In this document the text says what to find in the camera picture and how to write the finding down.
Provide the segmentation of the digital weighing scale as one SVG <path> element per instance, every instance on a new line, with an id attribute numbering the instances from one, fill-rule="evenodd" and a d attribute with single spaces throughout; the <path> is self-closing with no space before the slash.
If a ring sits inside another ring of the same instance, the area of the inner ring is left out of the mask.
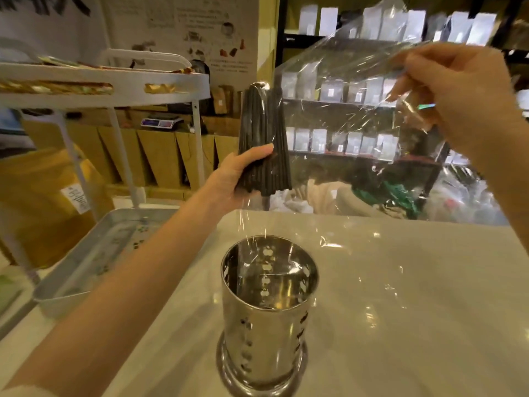
<path id="1" fill-rule="evenodd" d="M 160 131 L 174 131 L 179 128 L 185 127 L 185 121 L 183 118 L 177 115 L 169 116 L 149 116 L 141 120 L 141 127 L 153 128 Z"/>

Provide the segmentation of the clear plastic bag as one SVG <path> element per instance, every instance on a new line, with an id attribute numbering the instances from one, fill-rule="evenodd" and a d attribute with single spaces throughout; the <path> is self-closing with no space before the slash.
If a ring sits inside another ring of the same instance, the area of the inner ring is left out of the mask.
<path id="1" fill-rule="evenodd" d="M 383 1 L 396 1 L 406 7 L 402 0 Z M 275 78 L 283 73 L 301 73 L 353 80 L 394 73 L 397 79 L 399 71 L 391 67 L 390 58 L 418 44 L 344 39 L 335 34 L 322 38 L 277 67 Z M 420 210 L 418 219 L 421 219 L 425 200 L 443 168 L 449 148 L 435 129 L 424 131 L 411 125 L 399 100 L 395 102 L 394 107 L 368 108 L 292 106 L 283 100 L 286 127 L 387 133 L 400 139 L 400 152 L 393 161 L 289 151 L 292 189 L 310 179 L 317 184 L 341 181 L 351 185 L 356 197 L 378 208 L 388 218 L 410 220 L 400 209 L 382 206 L 387 197 L 382 182 L 386 180 L 402 184 L 413 193 Z"/>

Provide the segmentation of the beige cloth bag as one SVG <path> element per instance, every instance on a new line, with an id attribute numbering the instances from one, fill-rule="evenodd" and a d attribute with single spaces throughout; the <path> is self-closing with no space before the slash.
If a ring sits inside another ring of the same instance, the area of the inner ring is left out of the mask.
<path id="1" fill-rule="evenodd" d="M 387 218 L 378 208 L 356 197 L 350 184 L 341 181 L 317 184 L 313 179 L 292 190 L 276 192 L 270 197 L 269 211 Z"/>

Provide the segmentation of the white metal cart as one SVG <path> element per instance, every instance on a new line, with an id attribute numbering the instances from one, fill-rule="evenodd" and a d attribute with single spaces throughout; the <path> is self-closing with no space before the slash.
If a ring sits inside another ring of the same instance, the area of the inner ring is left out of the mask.
<path id="1" fill-rule="evenodd" d="M 115 138 L 122 142 L 116 108 L 143 105 L 161 105 L 181 102 L 192 102 L 194 107 L 198 101 L 208 97 L 208 76 L 194 73 L 191 64 L 180 55 L 140 52 L 128 50 L 106 51 L 107 56 L 119 58 L 144 58 L 171 61 L 182 66 L 180 70 L 156 71 L 117 71 L 117 70 L 86 70 L 54 66 L 30 65 L 35 62 L 0 62 L 0 78 L 19 80 L 57 80 L 108 82 L 114 87 L 112 95 L 40 95 L 20 93 L 0 93 L 0 104 L 14 109 L 47 108 L 55 113 L 57 126 L 63 138 L 64 147 L 74 164 L 75 173 L 85 193 L 87 206 L 91 209 L 96 223 L 114 208 L 111 197 L 105 189 L 105 182 L 93 164 L 83 156 L 81 150 L 70 139 L 64 116 L 74 109 L 104 109 L 109 115 L 114 128 Z M 8 233 L 7 226 L 2 223 L 0 212 L 0 251 L 7 251 L 7 257 L 16 263 L 27 275 L 32 287 L 36 287 L 41 278 L 39 268 L 32 267 L 21 244 Z"/>

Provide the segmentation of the perforated steel utensil holder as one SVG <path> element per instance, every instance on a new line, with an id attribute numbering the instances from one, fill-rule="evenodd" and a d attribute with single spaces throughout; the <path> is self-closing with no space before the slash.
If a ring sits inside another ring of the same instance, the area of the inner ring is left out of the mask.
<path id="1" fill-rule="evenodd" d="M 225 254 L 221 279 L 216 365 L 224 386 L 232 397 L 293 397 L 308 363 L 314 259 L 289 239 L 251 235 Z"/>

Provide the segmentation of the row of white packets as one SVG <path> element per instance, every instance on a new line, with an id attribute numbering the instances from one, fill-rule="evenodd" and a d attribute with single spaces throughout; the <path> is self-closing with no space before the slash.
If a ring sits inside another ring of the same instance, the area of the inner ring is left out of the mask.
<path id="1" fill-rule="evenodd" d="M 396 1 L 382 1 L 361 11 L 343 11 L 335 7 L 319 9 L 303 6 L 298 34 L 344 39 L 367 39 L 394 43 L 449 42 L 486 46 L 493 37 L 497 15 L 456 11 L 427 17 L 424 10 L 409 10 Z"/>
<path id="2" fill-rule="evenodd" d="M 393 161 L 400 152 L 394 134 L 286 127 L 288 150 Z"/>
<path id="3" fill-rule="evenodd" d="M 285 104 L 292 106 L 394 107 L 396 102 L 387 101 L 387 97 L 395 83 L 394 73 L 353 80 L 283 73 L 274 79 Z"/>

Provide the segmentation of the rectangular metal tray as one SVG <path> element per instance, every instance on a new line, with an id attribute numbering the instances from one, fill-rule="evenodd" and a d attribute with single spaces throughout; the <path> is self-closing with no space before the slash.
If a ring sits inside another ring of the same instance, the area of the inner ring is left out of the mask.
<path id="1" fill-rule="evenodd" d="M 107 213 L 34 290 L 33 300 L 42 314 L 49 319 L 68 314 L 177 209 L 131 207 Z"/>

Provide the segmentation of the black shelf unit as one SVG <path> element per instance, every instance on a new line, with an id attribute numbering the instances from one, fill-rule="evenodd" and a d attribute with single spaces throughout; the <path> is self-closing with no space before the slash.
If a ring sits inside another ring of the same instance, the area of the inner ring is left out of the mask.
<path id="1" fill-rule="evenodd" d="M 380 1 L 383 0 L 379 0 L 377 3 L 372 1 L 371 5 L 367 7 L 373 7 L 377 5 Z M 402 1 L 409 10 L 426 11 L 427 17 L 441 12 L 446 15 L 450 15 L 453 12 L 457 11 L 455 10 L 454 6 L 448 6 L 447 8 L 445 8 L 445 10 L 441 10 L 439 12 L 435 12 L 433 10 L 427 11 L 426 9 L 413 9 L 413 6 L 419 6 L 419 3 L 417 1 L 408 0 L 407 3 L 405 2 L 405 0 Z M 495 46 L 499 49 L 502 49 L 502 53 L 504 53 L 504 57 L 506 58 L 506 61 L 508 63 L 522 63 L 529 65 L 529 17 L 525 21 L 517 20 L 517 15 L 519 14 L 519 11 L 523 9 L 523 5 L 528 7 L 527 12 L 529 13 L 529 0 L 472 0 L 472 3 L 475 2 L 478 3 L 478 7 L 476 8 L 476 10 L 469 11 L 471 17 L 474 17 L 475 14 L 479 12 L 490 12 L 497 15 L 497 26 L 493 30 L 493 37 L 489 40 L 489 44 L 487 46 Z M 338 7 L 336 8 L 341 14 L 343 11 L 361 11 L 367 7 L 360 9 L 346 9 L 342 11 L 340 11 Z M 318 36 L 318 31 L 316 31 L 316 36 L 305 36 L 299 35 L 298 30 L 296 33 L 288 33 L 286 29 L 280 29 L 277 38 L 275 74 L 277 71 L 277 67 L 281 66 L 283 63 L 299 55 L 306 48 L 310 47 L 322 38 L 323 37 Z M 436 132 L 440 135 L 436 127 L 433 127 L 433 129 L 435 129 Z"/>

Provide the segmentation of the bundle of black chopsticks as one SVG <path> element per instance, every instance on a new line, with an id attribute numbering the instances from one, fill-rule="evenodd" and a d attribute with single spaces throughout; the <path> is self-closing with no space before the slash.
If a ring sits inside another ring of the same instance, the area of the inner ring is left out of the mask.
<path id="1" fill-rule="evenodd" d="M 292 174 L 281 89 L 267 82 L 255 82 L 244 91 L 242 101 L 239 153 L 267 144 L 273 144 L 274 151 L 244 168 L 237 185 L 248 192 L 259 192 L 262 197 L 291 190 Z"/>

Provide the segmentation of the green plastic bag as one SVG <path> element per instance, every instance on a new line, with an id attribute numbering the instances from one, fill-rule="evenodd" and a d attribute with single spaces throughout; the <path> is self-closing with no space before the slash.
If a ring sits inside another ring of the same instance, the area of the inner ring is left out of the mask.
<path id="1" fill-rule="evenodd" d="M 416 220 L 420 216 L 419 206 L 413 193 L 402 184 L 393 184 L 384 180 L 383 189 L 386 198 L 382 202 L 384 208 L 397 208 L 405 213 L 407 219 Z"/>

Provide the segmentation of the pile of clear plastic bags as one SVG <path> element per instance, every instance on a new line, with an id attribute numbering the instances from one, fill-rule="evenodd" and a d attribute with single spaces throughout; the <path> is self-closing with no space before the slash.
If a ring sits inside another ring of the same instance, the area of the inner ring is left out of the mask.
<path id="1" fill-rule="evenodd" d="M 486 181 L 462 154 L 451 150 L 421 213 L 422 220 L 508 226 Z"/>

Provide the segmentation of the white printed wall poster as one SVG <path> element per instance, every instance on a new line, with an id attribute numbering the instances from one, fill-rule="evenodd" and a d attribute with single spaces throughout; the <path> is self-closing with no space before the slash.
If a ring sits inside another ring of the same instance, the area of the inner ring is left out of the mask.
<path id="1" fill-rule="evenodd" d="M 100 0 L 114 49 L 201 60 L 211 81 L 257 75 L 259 0 Z"/>

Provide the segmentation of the person's left forearm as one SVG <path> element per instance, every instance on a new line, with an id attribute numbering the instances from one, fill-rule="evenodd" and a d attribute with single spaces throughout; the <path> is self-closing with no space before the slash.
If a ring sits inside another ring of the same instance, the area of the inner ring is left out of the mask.
<path id="1" fill-rule="evenodd" d="M 31 352 L 0 397 L 101 397 L 232 208 L 205 185 Z"/>

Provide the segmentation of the person's right hand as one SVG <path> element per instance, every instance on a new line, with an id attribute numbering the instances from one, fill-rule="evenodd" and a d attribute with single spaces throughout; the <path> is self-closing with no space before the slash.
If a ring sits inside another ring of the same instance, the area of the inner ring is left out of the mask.
<path id="1" fill-rule="evenodd" d="M 526 125 L 503 53 L 488 46 L 429 43 L 402 50 L 392 63 L 403 69 L 390 99 L 405 93 L 450 146 L 470 159 L 487 154 Z"/>

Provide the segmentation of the large yellow bag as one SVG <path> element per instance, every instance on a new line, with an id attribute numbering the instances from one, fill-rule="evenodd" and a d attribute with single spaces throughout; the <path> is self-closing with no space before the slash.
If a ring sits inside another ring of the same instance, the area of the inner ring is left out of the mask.
<path id="1" fill-rule="evenodd" d="M 96 224 L 66 149 L 0 159 L 0 212 L 39 269 L 63 259 Z"/>

